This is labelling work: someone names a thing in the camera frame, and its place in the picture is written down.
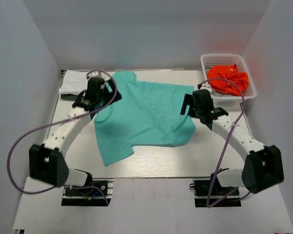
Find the teal t shirt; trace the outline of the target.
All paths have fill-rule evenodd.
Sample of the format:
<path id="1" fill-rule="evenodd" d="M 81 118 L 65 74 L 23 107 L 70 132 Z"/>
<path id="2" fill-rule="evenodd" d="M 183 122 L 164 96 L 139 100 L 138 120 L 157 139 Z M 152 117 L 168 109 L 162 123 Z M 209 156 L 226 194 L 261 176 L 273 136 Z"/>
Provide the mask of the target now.
<path id="1" fill-rule="evenodd" d="M 134 146 L 181 146 L 189 142 L 195 124 L 181 115 L 193 86 L 138 81 L 134 72 L 113 75 L 122 99 L 94 118 L 97 145 L 105 166 L 134 153 Z"/>

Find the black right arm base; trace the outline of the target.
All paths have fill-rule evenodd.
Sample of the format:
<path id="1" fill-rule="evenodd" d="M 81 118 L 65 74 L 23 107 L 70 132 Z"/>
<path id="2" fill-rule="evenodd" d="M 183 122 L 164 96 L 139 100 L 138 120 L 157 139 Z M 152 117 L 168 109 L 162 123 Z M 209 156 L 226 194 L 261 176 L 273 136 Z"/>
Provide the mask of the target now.
<path id="1" fill-rule="evenodd" d="M 207 207 L 207 198 L 212 177 L 213 173 L 210 175 L 210 177 L 195 178 L 189 185 L 189 187 L 194 192 L 194 203 L 196 208 Z M 241 207 L 241 201 L 239 200 L 240 193 L 238 190 L 228 195 L 228 193 L 233 189 L 233 187 L 221 187 L 218 179 L 216 178 L 213 189 L 211 191 L 209 200 L 210 205 L 226 195 L 227 197 L 214 205 L 214 207 Z"/>

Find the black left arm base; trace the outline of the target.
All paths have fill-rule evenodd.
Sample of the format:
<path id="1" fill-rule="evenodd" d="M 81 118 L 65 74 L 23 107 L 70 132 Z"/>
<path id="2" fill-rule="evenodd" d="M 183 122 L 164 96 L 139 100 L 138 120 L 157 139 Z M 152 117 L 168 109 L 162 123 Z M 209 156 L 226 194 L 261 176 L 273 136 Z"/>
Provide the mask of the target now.
<path id="1" fill-rule="evenodd" d="M 64 188 L 62 206 L 107 207 L 112 199 L 113 179 L 95 179 L 87 173 L 85 188 Z"/>

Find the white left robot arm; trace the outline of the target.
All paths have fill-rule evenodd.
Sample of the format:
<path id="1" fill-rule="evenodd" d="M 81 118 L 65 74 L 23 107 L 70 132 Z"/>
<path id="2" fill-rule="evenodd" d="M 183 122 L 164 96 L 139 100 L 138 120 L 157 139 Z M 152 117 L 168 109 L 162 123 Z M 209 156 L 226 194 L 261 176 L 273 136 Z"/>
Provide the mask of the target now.
<path id="1" fill-rule="evenodd" d="M 74 186 L 84 195 L 91 193 L 93 182 L 90 174 L 69 168 L 65 156 L 77 135 L 94 116 L 121 98 L 114 79 L 104 80 L 101 75 L 88 78 L 87 89 L 78 94 L 68 118 L 43 143 L 30 147 L 30 177 L 55 187 Z"/>

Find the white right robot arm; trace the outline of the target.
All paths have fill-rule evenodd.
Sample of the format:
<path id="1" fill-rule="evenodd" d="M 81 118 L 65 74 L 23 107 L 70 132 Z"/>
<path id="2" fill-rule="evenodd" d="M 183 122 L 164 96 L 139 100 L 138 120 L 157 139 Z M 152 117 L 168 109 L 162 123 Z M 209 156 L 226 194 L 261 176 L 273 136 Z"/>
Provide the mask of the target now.
<path id="1" fill-rule="evenodd" d="M 211 190 L 220 195 L 228 187 L 246 188 L 252 194 L 284 181 L 281 151 L 278 147 L 266 146 L 243 131 L 223 108 L 215 108 L 207 90 L 186 94 L 181 115 L 197 118 L 211 131 L 221 136 L 243 159 L 243 169 L 224 169 L 216 166 L 211 174 Z"/>

